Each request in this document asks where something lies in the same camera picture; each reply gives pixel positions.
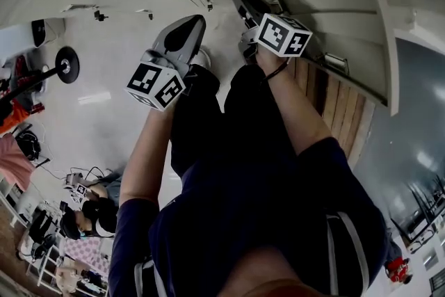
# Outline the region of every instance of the pink cloth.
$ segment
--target pink cloth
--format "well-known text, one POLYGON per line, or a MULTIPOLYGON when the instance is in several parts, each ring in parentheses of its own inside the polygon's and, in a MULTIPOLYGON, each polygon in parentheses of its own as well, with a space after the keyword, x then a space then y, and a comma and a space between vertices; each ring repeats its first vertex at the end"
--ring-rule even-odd
POLYGON ((9 184, 17 184, 22 191, 26 191, 34 170, 34 165, 20 150, 12 134, 0 138, 0 172, 9 184))
POLYGON ((100 238, 92 237, 79 240, 66 239, 65 254, 90 265, 92 270, 108 277, 110 262, 101 256, 100 238))

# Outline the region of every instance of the black pants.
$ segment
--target black pants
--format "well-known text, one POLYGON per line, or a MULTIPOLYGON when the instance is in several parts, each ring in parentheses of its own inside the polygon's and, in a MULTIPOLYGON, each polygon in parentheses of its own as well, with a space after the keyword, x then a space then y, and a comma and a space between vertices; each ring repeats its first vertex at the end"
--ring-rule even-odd
POLYGON ((277 104, 258 65, 246 65, 234 76, 221 112, 220 82, 210 71, 192 65, 184 77, 186 94, 175 109, 172 168, 180 176, 198 159, 215 153, 249 155, 257 150, 294 154, 277 104))

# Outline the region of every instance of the cable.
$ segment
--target cable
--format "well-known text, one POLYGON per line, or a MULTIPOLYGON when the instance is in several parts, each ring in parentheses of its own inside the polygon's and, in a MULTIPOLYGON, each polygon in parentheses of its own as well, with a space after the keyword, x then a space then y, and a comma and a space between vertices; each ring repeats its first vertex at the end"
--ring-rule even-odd
POLYGON ((55 176, 55 174, 53 174, 50 170, 47 170, 45 167, 43 167, 43 166, 40 166, 39 168, 43 168, 45 171, 47 171, 52 177, 55 177, 56 179, 58 179, 59 181, 61 181, 62 179, 65 179, 65 177, 62 177, 62 178, 60 178, 60 177, 57 177, 57 176, 55 176))
MULTIPOLYGON (((100 168, 98 168, 97 166, 94 166, 93 168, 98 169, 98 170, 100 171, 100 173, 102 174, 102 177, 105 177, 104 173, 100 170, 100 168)), ((95 175, 94 173, 91 172, 93 168, 91 168, 91 170, 87 170, 87 169, 85 169, 85 168, 80 168, 80 167, 71 167, 71 168, 70 168, 70 171, 71 171, 71 173, 72 173, 72 170, 73 170, 73 169, 75 169, 75 170, 80 170, 80 171, 88 171, 88 174, 91 173, 91 175, 94 175, 94 176, 96 176, 97 178, 99 178, 98 175, 95 175)))
POLYGON ((93 166, 93 167, 91 168, 91 170, 88 171, 88 173, 87 173, 85 179, 88 178, 88 175, 89 175, 89 174, 91 173, 91 171, 94 170, 95 168, 97 168, 97 169, 100 171, 100 173, 102 174, 102 177, 105 177, 104 173, 101 171, 100 168, 98 168, 97 166, 93 166))
MULTIPOLYGON (((51 155, 51 158, 49 158, 49 157, 45 157, 45 156, 43 156, 41 153, 40 153, 40 156, 41 156, 41 157, 44 157, 44 158, 46 158, 46 159, 51 159, 50 163, 52 164, 52 163, 54 162, 54 155, 53 155, 53 153, 52 153, 51 148, 49 147, 49 145, 45 142, 45 136, 46 136, 46 134, 47 134, 47 130, 46 130, 45 126, 43 125, 43 123, 40 121, 40 119, 38 118, 37 115, 35 116, 35 121, 37 121, 37 122, 42 126, 42 129, 43 129, 43 141, 38 140, 38 142, 39 142, 40 144, 43 144, 43 145, 46 145, 46 146, 47 146, 48 153, 51 155)), ((67 173, 66 173, 65 171, 62 171, 62 170, 54 170, 54 172, 62 172, 65 176, 67 176, 67 173)))

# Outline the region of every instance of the shoe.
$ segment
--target shoe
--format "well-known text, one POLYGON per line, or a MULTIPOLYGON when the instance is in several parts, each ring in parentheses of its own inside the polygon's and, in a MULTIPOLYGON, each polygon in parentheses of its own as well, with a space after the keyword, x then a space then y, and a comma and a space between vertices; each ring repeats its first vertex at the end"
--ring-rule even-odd
POLYGON ((198 51, 196 56, 193 57, 190 64, 191 65, 199 65, 209 71, 210 67, 211 67, 210 56, 208 55, 207 52, 205 52, 205 50, 202 47, 200 47, 200 50, 198 51))

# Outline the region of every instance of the wristband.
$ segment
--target wristband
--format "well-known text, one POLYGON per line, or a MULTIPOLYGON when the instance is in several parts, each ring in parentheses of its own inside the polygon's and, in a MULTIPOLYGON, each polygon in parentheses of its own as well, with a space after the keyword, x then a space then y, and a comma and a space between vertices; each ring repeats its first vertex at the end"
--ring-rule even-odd
POLYGON ((272 73, 270 73, 269 75, 265 76, 261 82, 267 82, 269 79, 275 77, 277 74, 279 74, 284 68, 287 67, 287 65, 289 64, 291 58, 289 58, 287 61, 284 61, 275 71, 273 71, 272 73))

